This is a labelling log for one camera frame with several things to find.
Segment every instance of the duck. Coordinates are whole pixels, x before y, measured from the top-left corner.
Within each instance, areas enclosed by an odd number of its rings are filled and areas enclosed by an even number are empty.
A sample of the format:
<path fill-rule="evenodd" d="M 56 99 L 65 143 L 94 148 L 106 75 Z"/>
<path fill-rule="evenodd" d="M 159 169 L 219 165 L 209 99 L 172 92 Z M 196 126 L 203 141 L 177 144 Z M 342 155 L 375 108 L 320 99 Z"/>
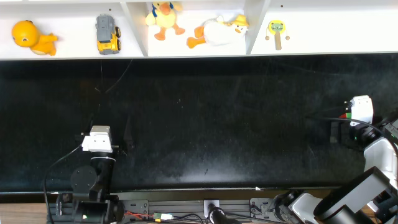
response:
<path fill-rule="evenodd" d="M 246 16 L 239 14 L 235 21 L 225 22 L 223 16 L 210 19 L 203 26 L 195 29 L 195 37 L 189 37 L 187 45 L 190 49 L 199 44 L 219 46 L 230 44 L 242 38 L 248 31 Z"/>
<path fill-rule="evenodd" d="M 158 25 L 160 32 L 155 34 L 155 38 L 158 40 L 166 39 L 166 30 L 173 27 L 175 34 L 181 35 L 185 33 L 185 29 L 177 25 L 177 15 L 175 10 L 180 12 L 182 5 L 177 2 L 153 2 L 152 12 L 146 17 L 146 24 L 148 26 Z"/>
<path fill-rule="evenodd" d="M 35 54 L 54 56 L 57 52 L 54 42 L 58 37 L 53 34 L 43 35 L 32 21 L 17 22 L 11 32 L 18 46 L 29 47 Z"/>

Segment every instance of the black tabletop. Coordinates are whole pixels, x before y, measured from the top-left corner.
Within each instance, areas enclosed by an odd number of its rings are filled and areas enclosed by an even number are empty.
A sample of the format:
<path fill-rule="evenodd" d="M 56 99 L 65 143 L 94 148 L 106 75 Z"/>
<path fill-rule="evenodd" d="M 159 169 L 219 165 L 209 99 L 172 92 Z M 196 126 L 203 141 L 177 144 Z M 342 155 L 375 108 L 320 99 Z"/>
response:
<path fill-rule="evenodd" d="M 105 93 L 129 62 L 0 62 L 0 192 L 41 191 L 91 120 L 118 138 L 128 116 L 136 147 L 117 158 L 114 192 L 339 185 L 363 172 L 363 154 L 305 115 L 356 95 L 376 114 L 398 102 L 396 54 L 137 59 Z M 55 167 L 49 189 L 69 190 L 90 156 Z"/>

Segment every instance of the toy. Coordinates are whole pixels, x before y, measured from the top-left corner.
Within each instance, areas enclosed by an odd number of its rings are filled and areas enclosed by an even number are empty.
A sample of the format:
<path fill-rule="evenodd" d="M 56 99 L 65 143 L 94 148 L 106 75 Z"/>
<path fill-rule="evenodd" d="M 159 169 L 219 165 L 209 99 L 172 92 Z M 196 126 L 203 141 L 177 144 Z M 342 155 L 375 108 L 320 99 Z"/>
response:
<path fill-rule="evenodd" d="M 145 22 L 148 26 L 157 24 L 160 27 L 160 32 L 155 34 L 155 38 L 158 40 L 166 39 L 166 30 L 173 27 L 175 34 L 181 35 L 185 33 L 185 29 L 179 27 L 176 24 L 177 15 L 175 10 L 178 12 L 182 10 L 181 4 L 177 2 L 153 2 L 152 12 L 146 17 Z"/>
<path fill-rule="evenodd" d="M 268 31 L 271 34 L 275 35 L 276 50 L 282 50 L 282 43 L 280 41 L 280 35 L 286 31 L 286 25 L 280 20 L 270 21 L 270 23 L 267 27 L 267 31 L 266 31 L 267 32 L 266 40 L 269 40 Z M 290 37 L 287 35 L 287 32 L 286 32 L 286 40 L 290 40 Z"/>
<path fill-rule="evenodd" d="M 32 21 L 20 21 L 12 28 L 12 38 L 20 47 L 29 47 L 38 55 L 54 56 L 56 51 L 54 41 L 58 40 L 53 34 L 43 35 Z"/>
<path fill-rule="evenodd" d="M 97 46 L 100 54 L 117 54 L 122 48 L 120 28 L 114 25 L 112 16 L 101 14 L 95 24 L 97 29 Z"/>
<path fill-rule="evenodd" d="M 249 24 L 244 15 L 238 15 L 235 21 L 224 22 L 224 18 L 219 16 L 217 19 L 210 19 L 203 26 L 195 29 L 195 37 L 187 40 L 189 48 L 194 48 L 198 44 L 210 44 L 212 46 L 230 44 L 244 37 L 248 31 Z"/>

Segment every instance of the blue vest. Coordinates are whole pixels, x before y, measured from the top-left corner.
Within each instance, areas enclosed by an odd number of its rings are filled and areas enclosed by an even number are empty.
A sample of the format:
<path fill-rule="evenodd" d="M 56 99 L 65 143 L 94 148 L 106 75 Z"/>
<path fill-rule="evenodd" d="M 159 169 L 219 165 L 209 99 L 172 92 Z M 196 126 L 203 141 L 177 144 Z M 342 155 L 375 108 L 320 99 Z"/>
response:
<path fill-rule="evenodd" d="M 170 2 L 170 8 L 171 8 L 171 9 L 174 8 L 174 6 L 173 6 L 173 4 L 172 4 L 171 2 Z M 153 14 L 154 17 L 156 18 L 156 17 L 157 17 L 157 14 L 156 14 L 155 10 L 156 10 L 156 8 L 155 8 L 154 4 L 152 3 L 152 14 Z"/>

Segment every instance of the white duck plush toy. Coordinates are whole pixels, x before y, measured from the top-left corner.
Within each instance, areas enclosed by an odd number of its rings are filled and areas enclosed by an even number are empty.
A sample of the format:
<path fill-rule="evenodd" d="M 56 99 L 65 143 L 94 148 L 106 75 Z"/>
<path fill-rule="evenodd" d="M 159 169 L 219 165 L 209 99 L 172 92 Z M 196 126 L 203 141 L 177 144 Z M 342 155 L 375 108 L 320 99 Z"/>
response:
<path fill-rule="evenodd" d="M 198 44 L 210 44 L 219 46 L 230 44 L 244 37 L 248 31 L 249 24 L 244 15 L 238 15 L 235 21 L 225 22 L 223 16 L 217 19 L 210 19 L 203 26 L 195 29 L 195 37 L 187 40 L 189 48 L 194 48 Z"/>

